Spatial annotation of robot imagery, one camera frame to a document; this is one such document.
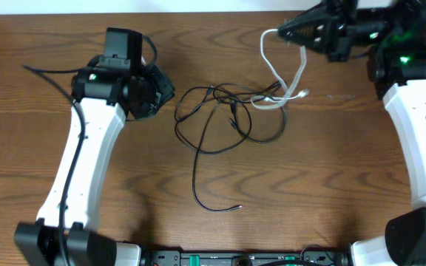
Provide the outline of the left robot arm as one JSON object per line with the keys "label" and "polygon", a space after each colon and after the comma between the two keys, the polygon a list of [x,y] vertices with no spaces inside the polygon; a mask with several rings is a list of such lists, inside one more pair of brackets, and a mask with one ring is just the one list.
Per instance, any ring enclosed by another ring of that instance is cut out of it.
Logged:
{"label": "left robot arm", "polygon": [[169,77],[145,62],[148,36],[110,27],[104,51],[72,71],[70,132],[52,188],[33,223],[14,233],[29,265],[148,265],[149,252],[98,232],[101,193],[128,119],[156,115],[174,97]]}

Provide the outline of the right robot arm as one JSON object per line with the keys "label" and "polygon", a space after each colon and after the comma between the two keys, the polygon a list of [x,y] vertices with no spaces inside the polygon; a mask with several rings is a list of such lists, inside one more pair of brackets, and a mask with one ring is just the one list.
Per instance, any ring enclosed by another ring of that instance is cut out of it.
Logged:
{"label": "right robot arm", "polygon": [[368,77],[396,128],[411,189],[411,211],[390,220],[382,236],[355,242],[338,265],[426,265],[426,0],[360,9],[355,1],[322,1],[282,24],[278,35],[345,62],[368,48]]}

